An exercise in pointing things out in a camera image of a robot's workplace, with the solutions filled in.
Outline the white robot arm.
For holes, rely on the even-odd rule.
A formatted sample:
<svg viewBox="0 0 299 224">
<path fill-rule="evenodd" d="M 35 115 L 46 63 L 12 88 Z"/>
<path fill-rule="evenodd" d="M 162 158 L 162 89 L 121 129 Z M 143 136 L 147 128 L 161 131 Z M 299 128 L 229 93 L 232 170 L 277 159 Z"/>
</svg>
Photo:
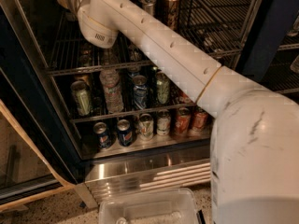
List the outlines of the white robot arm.
<svg viewBox="0 0 299 224">
<path fill-rule="evenodd" d="M 93 45 L 124 34 L 215 122 L 214 224 L 299 224 L 299 105 L 221 65 L 130 0 L 57 0 Z"/>
</svg>

